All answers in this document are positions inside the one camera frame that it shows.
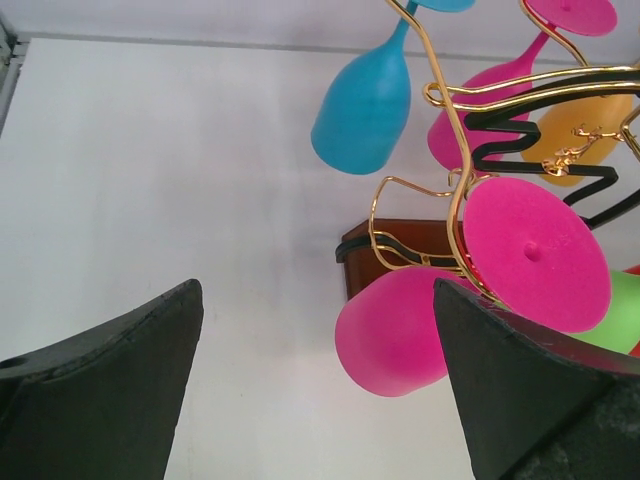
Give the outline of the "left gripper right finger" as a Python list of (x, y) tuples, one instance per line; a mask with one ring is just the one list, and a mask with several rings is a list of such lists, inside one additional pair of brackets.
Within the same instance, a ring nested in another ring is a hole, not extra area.
[(475, 478), (638, 478), (638, 358), (443, 279), (434, 313)]

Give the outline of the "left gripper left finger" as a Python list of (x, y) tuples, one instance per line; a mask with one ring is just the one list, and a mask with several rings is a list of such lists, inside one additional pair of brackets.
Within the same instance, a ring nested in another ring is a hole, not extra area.
[(161, 479), (204, 318), (189, 279), (1, 363), (4, 479)]

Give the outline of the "green plastic wine glass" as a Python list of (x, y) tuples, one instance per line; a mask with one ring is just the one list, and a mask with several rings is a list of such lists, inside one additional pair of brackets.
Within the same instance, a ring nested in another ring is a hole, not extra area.
[(593, 329), (573, 338), (614, 352), (629, 354), (639, 343), (639, 274), (611, 271), (609, 310)]

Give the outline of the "pink plastic wine glass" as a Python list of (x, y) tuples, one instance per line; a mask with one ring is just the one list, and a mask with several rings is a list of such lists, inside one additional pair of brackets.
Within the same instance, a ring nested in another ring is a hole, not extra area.
[[(480, 280), (512, 312), (562, 333), (594, 328), (612, 296), (607, 262), (584, 221), (546, 189), (491, 178), (472, 192), (463, 236)], [(389, 272), (349, 300), (335, 327), (347, 375), (384, 397), (439, 381), (447, 366), (434, 316), (434, 283), (468, 281), (431, 266)]]
[(580, 66), (586, 66), (584, 55), (561, 32), (601, 37), (611, 33), (618, 23), (617, 11), (610, 1), (521, 1), (519, 6), (539, 29), (529, 47), (516, 59), (486, 69), (451, 90), (471, 150), (487, 141), (517, 138), (514, 133), (481, 132), (475, 125), (476, 116), (495, 113), (500, 102), (522, 96), (533, 87), (534, 62), (550, 39), (563, 45)]

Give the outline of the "red plastic wine glass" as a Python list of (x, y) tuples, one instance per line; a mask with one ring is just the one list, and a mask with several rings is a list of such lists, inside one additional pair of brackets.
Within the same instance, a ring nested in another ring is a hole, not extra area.
[[(633, 274), (633, 275), (639, 275), (640, 274), (640, 265), (636, 265), (636, 266), (630, 267), (630, 268), (626, 269), (625, 272)], [(631, 350), (630, 355), (634, 356), (634, 357), (637, 357), (637, 358), (640, 357), (640, 342), (638, 342), (636, 344), (636, 346)]]

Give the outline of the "orange plastic wine glass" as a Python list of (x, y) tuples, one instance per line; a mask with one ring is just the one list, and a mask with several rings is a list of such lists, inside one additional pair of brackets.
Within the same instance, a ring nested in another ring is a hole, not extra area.
[[(551, 158), (562, 148), (579, 149), (588, 143), (587, 133), (614, 133), (631, 113), (632, 95), (596, 96), (573, 100), (551, 107), (538, 121), (540, 140), (521, 153), (525, 162), (539, 163)], [(584, 135), (576, 134), (582, 129)], [(603, 138), (595, 141), (576, 163), (598, 165), (617, 147), (618, 141)], [(541, 178), (560, 187), (574, 187), (584, 177), (554, 177), (543, 174)]]

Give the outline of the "blue plastic wine glass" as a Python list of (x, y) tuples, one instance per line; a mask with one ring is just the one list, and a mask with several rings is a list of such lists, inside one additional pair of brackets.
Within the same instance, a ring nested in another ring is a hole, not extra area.
[(310, 133), (312, 148), (326, 165), (368, 175), (388, 162), (410, 113), (408, 30), (399, 19), (384, 43), (355, 57), (329, 86)]

